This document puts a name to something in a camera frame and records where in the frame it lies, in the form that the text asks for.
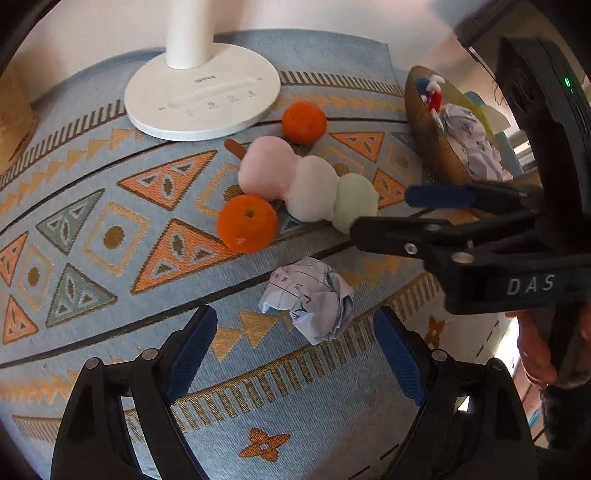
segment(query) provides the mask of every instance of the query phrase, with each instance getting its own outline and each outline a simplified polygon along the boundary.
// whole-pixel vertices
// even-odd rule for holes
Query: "white pole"
[[[206,64],[212,56],[213,0],[172,0],[166,63],[176,70]]]

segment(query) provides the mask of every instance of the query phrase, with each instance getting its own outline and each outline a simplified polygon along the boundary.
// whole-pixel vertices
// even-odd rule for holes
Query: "orange star pattern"
[[[238,453],[240,458],[260,456],[267,462],[276,462],[279,458],[277,449],[289,440],[291,435],[289,433],[283,433],[271,437],[260,429],[251,429],[250,437],[251,445]]]
[[[438,322],[433,315],[429,315],[429,330],[425,335],[425,343],[433,345],[433,348],[439,348],[439,337],[445,327],[445,320]]]

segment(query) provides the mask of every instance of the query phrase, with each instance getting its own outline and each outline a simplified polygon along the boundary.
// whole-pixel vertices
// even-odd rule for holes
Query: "blue rug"
[[[233,140],[281,136],[284,109],[314,102],[329,131],[298,153],[325,158],[339,174],[366,176],[381,196],[381,215],[416,212],[404,192],[426,172],[386,45],[289,30],[217,40],[261,53],[282,81],[269,115]],[[496,315],[452,318],[420,262],[361,253],[328,223],[301,224],[281,205],[270,247],[247,256],[228,251],[215,237],[216,218],[239,193],[240,161],[226,139],[165,142],[125,115],[127,81],[157,53],[108,60],[45,95],[35,105],[30,148],[0,177],[0,419],[48,478],[84,361],[133,359],[208,303],[219,330],[173,413],[210,477],[377,478],[416,408],[379,350],[372,312],[390,304],[432,346],[465,361],[486,361],[503,325]],[[316,347],[286,315],[257,309],[270,272],[305,255],[355,289],[352,326]],[[124,398],[124,407],[140,464],[159,478],[133,402]]]

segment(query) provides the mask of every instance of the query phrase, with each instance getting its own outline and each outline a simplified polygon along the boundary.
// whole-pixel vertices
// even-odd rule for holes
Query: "blue gripper pad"
[[[201,362],[213,338],[216,336],[216,311],[209,306],[201,308],[206,309],[205,313],[181,346],[170,367],[168,384],[164,393],[170,403],[175,402],[176,399],[188,392],[193,378],[195,378],[197,370],[199,370],[199,366],[201,366]]]
[[[374,334],[402,393],[414,400],[418,407],[421,406],[426,397],[421,369],[382,309],[378,309],[374,314]]]
[[[404,200],[416,208],[464,208],[476,201],[476,196],[461,185],[413,185]]]

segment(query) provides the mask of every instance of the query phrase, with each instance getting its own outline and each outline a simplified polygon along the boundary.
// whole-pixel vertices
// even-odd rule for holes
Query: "brown basket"
[[[437,127],[429,108],[423,103],[414,84],[415,79],[421,77],[429,78],[434,74],[437,73],[420,66],[413,67],[408,74],[404,92],[404,106],[406,108],[408,125],[417,144],[419,155],[438,181],[453,184],[470,183],[472,181],[470,174],[453,151],[445,135]],[[441,85],[441,94],[443,95],[444,103],[454,103],[455,105],[469,108],[485,127],[486,138],[498,148],[495,136],[489,129],[486,119],[464,94],[456,89],[448,80],[446,80],[445,85]]]
[[[0,174],[20,157],[33,137],[35,116],[14,71],[0,76]]]

